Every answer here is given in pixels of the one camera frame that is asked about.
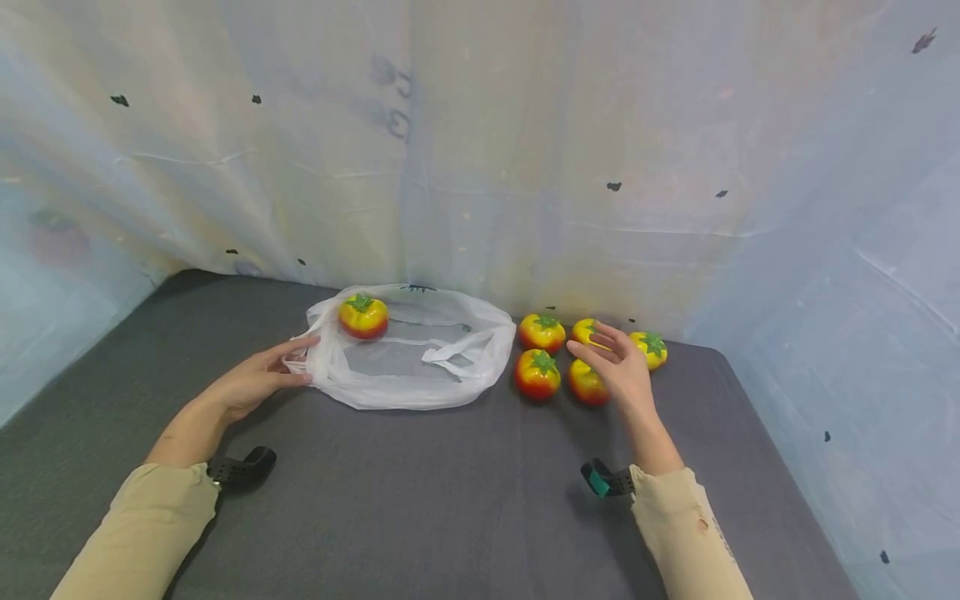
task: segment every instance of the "plastic bag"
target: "plastic bag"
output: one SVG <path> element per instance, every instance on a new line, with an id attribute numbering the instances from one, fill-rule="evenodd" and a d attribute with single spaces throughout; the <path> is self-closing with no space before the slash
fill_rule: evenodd
<path id="1" fill-rule="evenodd" d="M 341 329 L 340 304 L 354 294 L 387 304 L 383 337 L 365 342 Z M 489 302 L 401 283 L 349 287 L 310 307 L 306 318 L 303 335 L 321 341 L 302 361 L 285 364 L 291 372 L 309 372 L 310 385 L 357 409 L 468 404 L 503 373 L 516 333 L 510 315 Z"/>

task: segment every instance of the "beige sleeve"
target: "beige sleeve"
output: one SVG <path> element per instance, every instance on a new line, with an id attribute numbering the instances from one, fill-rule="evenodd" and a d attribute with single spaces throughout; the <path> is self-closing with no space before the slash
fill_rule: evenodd
<path id="1" fill-rule="evenodd" d="M 670 600 L 750 600 L 747 582 L 689 468 L 657 477 L 630 467 L 634 517 Z"/>
<path id="2" fill-rule="evenodd" d="M 143 465 L 120 491 L 51 600 L 159 600 L 214 515 L 206 465 Z"/>

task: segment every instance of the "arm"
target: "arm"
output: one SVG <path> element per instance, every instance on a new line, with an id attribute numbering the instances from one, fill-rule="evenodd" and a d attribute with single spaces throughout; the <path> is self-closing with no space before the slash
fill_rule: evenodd
<path id="1" fill-rule="evenodd" d="M 150 600 L 163 596 L 214 516 L 220 488 L 206 475 L 227 427 L 279 388 L 309 382 L 280 358 L 317 343 L 302 338 L 255 354 L 174 417 L 131 473 L 51 600 Z"/>
<path id="2" fill-rule="evenodd" d="M 660 421 L 646 358 L 622 331 L 594 323 L 590 340 L 609 350 L 568 342 L 597 371 L 616 401 L 636 464 L 636 525 L 657 562 L 670 600 L 751 600 L 733 553 L 713 516 L 704 488 Z"/>

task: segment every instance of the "wrist strap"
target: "wrist strap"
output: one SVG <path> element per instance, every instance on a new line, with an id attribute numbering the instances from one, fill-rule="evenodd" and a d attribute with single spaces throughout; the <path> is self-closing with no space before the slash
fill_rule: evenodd
<path id="1" fill-rule="evenodd" d="M 614 473 L 603 461 L 594 458 L 580 467 L 580 474 L 587 480 L 593 493 L 601 498 L 634 492 L 634 477 L 630 474 L 629 467 Z"/>
<path id="2" fill-rule="evenodd" d="M 251 489 L 266 481 L 275 462 L 276 452 L 265 445 L 259 445 L 242 461 L 227 456 L 214 456 L 206 464 L 206 474 L 225 490 Z"/>

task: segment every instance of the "table surface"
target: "table surface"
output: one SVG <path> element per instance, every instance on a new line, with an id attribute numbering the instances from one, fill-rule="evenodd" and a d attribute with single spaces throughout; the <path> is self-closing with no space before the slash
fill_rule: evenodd
<path id="1" fill-rule="evenodd" d="M 333 294 L 184 272 L 48 386 L 0 430 L 0 596 L 48 597 L 182 404 Z M 755 597 L 856 598 L 723 355 L 669 352 L 662 418 Z M 262 444 L 278 455 L 269 480 L 221 498 L 170 598 L 665 598 L 629 499 L 595 497 L 579 473 L 630 461 L 611 407 L 566 390 L 529 404 L 509 369 L 470 405 L 425 413 L 304 389 L 225 440 L 238 458 Z"/>

